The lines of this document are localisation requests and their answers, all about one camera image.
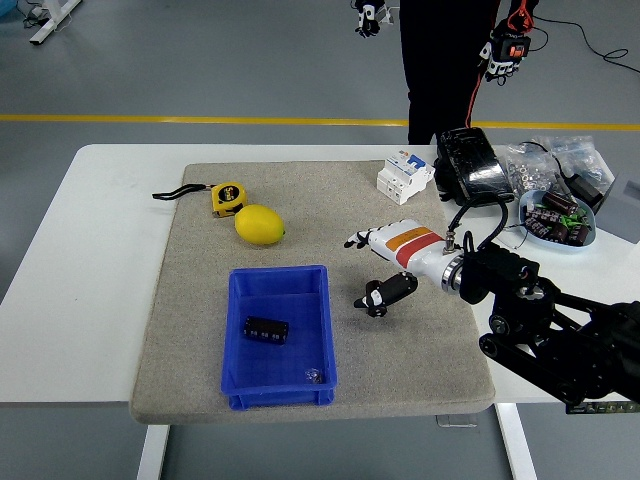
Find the person's left hand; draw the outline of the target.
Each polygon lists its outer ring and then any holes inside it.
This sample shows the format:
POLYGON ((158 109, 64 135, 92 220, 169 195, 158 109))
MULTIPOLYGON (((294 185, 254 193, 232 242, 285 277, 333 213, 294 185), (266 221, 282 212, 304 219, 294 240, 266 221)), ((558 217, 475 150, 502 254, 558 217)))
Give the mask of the person's left hand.
POLYGON ((530 44, 531 39, 526 35, 493 31, 479 53, 480 64, 485 67, 485 80, 505 81, 512 76, 528 55, 530 44))

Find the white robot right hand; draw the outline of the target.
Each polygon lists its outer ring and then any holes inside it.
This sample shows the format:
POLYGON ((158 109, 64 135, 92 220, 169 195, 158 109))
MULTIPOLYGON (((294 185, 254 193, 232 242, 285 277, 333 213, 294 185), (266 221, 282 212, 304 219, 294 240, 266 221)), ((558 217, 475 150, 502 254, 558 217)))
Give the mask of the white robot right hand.
POLYGON ((386 314, 387 307, 412 294, 418 279, 425 277, 447 293, 460 289, 463 255, 454 242, 412 219, 404 219, 351 235, 346 248, 368 247, 373 253, 400 268, 384 282, 372 280, 365 295, 354 301, 371 317, 386 314))

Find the person's right hand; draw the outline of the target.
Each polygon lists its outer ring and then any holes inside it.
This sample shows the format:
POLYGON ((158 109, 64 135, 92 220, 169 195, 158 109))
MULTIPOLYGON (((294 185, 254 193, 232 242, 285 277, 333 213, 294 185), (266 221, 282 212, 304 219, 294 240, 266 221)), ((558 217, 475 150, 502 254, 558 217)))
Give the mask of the person's right hand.
POLYGON ((358 12, 358 26, 355 31, 363 38, 376 36, 380 31, 377 15, 382 12, 382 0, 355 0, 353 7, 358 12))

